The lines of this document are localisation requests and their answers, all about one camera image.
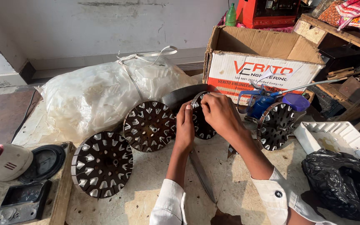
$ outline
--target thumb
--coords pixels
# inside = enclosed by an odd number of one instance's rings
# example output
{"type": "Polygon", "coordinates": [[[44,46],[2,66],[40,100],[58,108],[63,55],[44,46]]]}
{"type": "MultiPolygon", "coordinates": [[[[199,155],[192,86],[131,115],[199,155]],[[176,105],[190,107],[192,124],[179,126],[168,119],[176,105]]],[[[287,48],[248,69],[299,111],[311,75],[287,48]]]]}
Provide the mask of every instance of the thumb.
{"type": "Polygon", "coordinates": [[[204,113],[204,116],[205,117],[208,117],[208,116],[210,116],[210,109],[209,109],[209,107],[207,106],[207,105],[205,105],[205,104],[202,104],[201,105],[202,106],[202,108],[203,108],[203,113],[204,113]]]}
{"type": "Polygon", "coordinates": [[[187,105],[186,106],[186,111],[185,111],[185,117],[184,117],[184,123],[186,122],[190,122],[192,123],[192,108],[191,108],[191,105],[187,105]]]}

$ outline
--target red machine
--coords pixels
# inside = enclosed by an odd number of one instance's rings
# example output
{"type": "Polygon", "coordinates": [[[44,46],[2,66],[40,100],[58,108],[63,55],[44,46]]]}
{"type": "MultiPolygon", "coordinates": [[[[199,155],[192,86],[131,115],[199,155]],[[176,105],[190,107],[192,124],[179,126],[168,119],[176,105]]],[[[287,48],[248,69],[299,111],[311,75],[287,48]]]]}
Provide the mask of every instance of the red machine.
{"type": "Polygon", "coordinates": [[[248,28],[294,26],[300,0],[239,0],[237,20],[248,28]]]}

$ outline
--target plastic crate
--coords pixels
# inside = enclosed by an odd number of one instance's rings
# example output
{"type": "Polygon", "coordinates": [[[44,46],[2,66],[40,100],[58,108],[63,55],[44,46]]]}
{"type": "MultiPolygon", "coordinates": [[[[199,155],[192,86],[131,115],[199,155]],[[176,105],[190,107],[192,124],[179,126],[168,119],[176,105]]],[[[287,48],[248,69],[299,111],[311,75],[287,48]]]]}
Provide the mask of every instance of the plastic crate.
{"type": "Polygon", "coordinates": [[[326,118],[338,116],[345,112],[346,109],[343,105],[317,86],[309,86],[307,89],[315,93],[311,105],[326,118]]]}

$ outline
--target shirt cuff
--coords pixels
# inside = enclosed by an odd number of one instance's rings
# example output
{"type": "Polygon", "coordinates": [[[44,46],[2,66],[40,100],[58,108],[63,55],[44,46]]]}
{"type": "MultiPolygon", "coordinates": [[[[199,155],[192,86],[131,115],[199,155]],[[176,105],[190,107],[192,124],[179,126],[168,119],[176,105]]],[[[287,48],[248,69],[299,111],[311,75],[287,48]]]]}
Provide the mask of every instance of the shirt cuff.
{"type": "Polygon", "coordinates": [[[184,190],[178,183],[170,179],[164,179],[155,207],[160,207],[171,212],[182,221],[181,204],[183,194],[184,190]]]}
{"type": "Polygon", "coordinates": [[[285,178],[275,167],[269,180],[256,180],[252,177],[251,179],[272,224],[285,224],[288,215],[288,198],[290,197],[290,193],[287,193],[290,189],[286,187],[285,178]]]}

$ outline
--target purple bottle cap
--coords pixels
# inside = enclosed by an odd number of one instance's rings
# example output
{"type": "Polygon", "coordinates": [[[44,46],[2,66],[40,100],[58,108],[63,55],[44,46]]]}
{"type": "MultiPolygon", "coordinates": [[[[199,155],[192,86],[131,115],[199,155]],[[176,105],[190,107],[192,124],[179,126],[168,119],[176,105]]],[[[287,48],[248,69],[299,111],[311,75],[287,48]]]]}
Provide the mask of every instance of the purple bottle cap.
{"type": "Polygon", "coordinates": [[[303,112],[310,106],[310,103],[306,98],[294,93],[287,93],[284,95],[282,102],[289,104],[291,108],[297,112],[303,112]]]}

